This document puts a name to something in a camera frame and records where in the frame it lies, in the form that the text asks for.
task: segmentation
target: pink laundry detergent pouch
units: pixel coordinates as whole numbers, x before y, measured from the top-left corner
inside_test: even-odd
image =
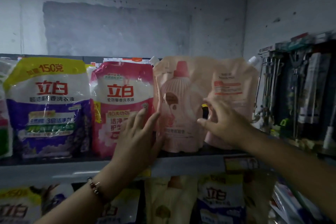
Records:
[[[163,150],[196,152],[203,146],[203,99],[211,90],[211,67],[206,57],[163,58],[154,68],[154,107],[161,113],[158,133],[165,135]]]
[[[122,124],[147,108],[153,113],[153,69],[149,64],[104,62],[90,80],[94,111],[92,148],[101,157],[113,155]]]
[[[243,58],[222,60],[214,67],[212,90],[208,97],[229,103],[234,110],[251,121],[258,76],[258,71]],[[217,122],[212,106],[209,106],[208,120]],[[217,148],[232,149],[210,132],[207,133],[205,142]]]

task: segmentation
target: right hand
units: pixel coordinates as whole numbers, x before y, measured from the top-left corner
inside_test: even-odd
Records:
[[[246,139],[257,132],[257,129],[244,116],[237,113],[224,101],[214,98],[208,98],[205,101],[209,111],[212,108],[215,110],[218,122],[205,119],[198,119],[197,122],[226,143],[243,148]]]

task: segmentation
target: purple laundry detergent pouch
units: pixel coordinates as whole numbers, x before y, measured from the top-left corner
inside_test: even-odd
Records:
[[[83,61],[24,58],[3,88],[23,158],[72,157],[88,151],[90,92]]]

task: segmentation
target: peach laundry detergent pouch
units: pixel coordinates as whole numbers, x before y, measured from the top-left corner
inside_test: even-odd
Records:
[[[23,158],[71,157],[88,151],[90,91],[83,61],[24,58],[3,88]]]
[[[211,90],[216,60],[206,57],[172,56],[154,68],[154,106],[161,112],[157,133],[166,136],[163,149],[169,152],[196,152],[203,146],[203,98]]]
[[[209,98],[228,103],[234,110],[251,121],[259,73],[243,58],[225,59],[214,66]],[[209,106],[208,120],[217,122],[217,116]],[[221,149],[231,149],[223,140],[208,132],[205,142]]]
[[[153,113],[153,69],[149,64],[104,62],[92,72],[90,91],[95,121],[92,147],[101,156],[111,156],[121,125],[143,108]]]

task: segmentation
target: forearm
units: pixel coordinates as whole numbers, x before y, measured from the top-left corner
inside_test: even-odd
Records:
[[[260,131],[251,133],[243,150],[273,167],[298,191],[336,220],[336,169]]]
[[[104,167],[93,179],[94,183],[100,182],[101,192],[110,200],[117,196],[131,180],[132,177],[126,176],[122,168],[118,168],[113,162]],[[101,199],[86,183],[35,224],[95,223],[103,207]]]

